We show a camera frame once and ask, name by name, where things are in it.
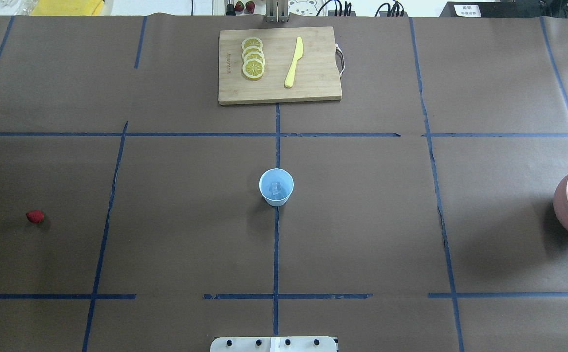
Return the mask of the yellow plastic knife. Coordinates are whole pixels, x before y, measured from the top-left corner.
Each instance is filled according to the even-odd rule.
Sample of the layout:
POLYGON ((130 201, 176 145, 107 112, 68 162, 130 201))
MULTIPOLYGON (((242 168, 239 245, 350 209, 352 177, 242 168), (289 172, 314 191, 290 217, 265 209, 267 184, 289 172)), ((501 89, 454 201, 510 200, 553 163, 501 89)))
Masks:
POLYGON ((298 36, 296 39, 295 50, 293 53, 293 58, 291 59, 290 68, 288 70, 288 73, 284 81, 284 87, 286 88, 293 87, 295 82, 295 76, 297 74, 297 64, 298 61, 303 57, 303 53, 304 53, 303 39, 301 36, 298 36))

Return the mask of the yellow cloth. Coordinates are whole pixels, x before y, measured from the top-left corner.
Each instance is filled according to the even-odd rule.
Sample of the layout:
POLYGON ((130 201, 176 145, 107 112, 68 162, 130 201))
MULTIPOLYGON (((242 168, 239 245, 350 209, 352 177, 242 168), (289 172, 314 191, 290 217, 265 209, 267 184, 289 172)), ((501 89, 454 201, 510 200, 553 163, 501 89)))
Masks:
POLYGON ((39 0, 31 16, 98 16, 105 0, 39 0))

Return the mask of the red strawberry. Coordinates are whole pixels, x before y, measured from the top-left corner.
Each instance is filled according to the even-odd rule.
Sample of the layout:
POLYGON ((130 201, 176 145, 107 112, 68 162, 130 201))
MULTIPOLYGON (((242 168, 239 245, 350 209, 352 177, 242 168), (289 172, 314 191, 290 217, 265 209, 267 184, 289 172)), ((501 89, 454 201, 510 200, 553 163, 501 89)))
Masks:
POLYGON ((45 214, 41 210, 31 210, 25 216, 30 223, 42 223, 45 219, 45 214))

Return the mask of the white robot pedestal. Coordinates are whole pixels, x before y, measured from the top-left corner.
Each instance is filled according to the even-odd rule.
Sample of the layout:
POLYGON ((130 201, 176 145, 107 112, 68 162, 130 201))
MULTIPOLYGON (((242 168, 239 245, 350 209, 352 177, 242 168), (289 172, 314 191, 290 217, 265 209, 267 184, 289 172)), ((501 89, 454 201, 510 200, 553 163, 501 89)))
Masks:
POLYGON ((331 336, 249 336, 215 338, 211 352, 338 352, 331 336))

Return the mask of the lemon slice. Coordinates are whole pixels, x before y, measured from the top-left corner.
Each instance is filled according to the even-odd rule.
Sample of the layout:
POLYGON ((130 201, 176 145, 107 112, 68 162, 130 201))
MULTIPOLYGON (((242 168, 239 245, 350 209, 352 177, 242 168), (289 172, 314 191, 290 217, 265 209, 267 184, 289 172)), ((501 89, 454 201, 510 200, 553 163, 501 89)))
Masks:
POLYGON ((265 63, 259 59, 248 59, 243 63, 242 72, 245 78, 249 80, 258 80, 264 76, 265 63))
POLYGON ((246 56, 246 55, 251 54, 251 53, 258 53, 258 54, 264 55, 262 48, 258 47, 258 46, 249 46, 249 47, 246 47, 246 49, 243 50, 243 56, 246 56))
POLYGON ((248 47, 258 47, 259 49, 262 49, 263 42, 258 37, 248 37, 243 40, 241 47, 243 50, 247 49, 248 47))
POLYGON ((259 60, 262 63, 266 63, 264 54, 262 52, 251 51, 244 55, 243 62, 248 62, 250 60, 259 60))

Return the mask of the clear ice cube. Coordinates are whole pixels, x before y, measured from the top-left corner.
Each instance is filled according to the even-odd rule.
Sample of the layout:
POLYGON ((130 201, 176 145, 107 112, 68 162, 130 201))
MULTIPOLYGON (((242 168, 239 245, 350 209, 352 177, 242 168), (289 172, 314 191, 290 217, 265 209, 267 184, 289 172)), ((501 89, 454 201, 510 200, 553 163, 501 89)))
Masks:
POLYGON ((270 194, 273 198, 284 198, 284 188, 280 182, 272 182, 270 185, 270 194))

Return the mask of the wooden cutting board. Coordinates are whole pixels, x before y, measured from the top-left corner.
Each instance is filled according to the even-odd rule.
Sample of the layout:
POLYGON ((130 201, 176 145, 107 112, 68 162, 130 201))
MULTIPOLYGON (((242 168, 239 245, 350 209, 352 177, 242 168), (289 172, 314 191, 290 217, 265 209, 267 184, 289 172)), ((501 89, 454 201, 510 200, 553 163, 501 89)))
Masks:
POLYGON ((220 105, 277 102, 319 102, 342 98, 337 43, 333 27, 223 30, 219 36, 218 102, 220 105), (301 36, 303 57, 298 61, 293 87, 284 87, 295 43, 301 36), (258 80, 244 77, 245 38, 263 42, 265 73, 258 80))

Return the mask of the light blue plastic cup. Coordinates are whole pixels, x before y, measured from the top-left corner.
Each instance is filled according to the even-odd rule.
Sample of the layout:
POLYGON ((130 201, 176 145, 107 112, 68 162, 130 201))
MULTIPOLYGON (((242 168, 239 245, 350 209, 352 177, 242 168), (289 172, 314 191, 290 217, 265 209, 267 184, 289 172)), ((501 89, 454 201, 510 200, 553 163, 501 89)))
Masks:
POLYGON ((266 170, 259 179, 262 198, 273 207, 286 204, 294 190, 294 180, 284 169, 266 170))

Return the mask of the aluminium frame post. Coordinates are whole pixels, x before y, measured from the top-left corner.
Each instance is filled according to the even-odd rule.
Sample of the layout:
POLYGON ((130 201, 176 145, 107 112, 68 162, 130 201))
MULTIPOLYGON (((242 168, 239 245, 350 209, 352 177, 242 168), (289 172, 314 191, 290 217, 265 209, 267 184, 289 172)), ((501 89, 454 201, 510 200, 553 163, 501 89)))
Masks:
POLYGON ((290 19, 288 0, 266 0, 265 21, 267 23, 286 23, 290 19))

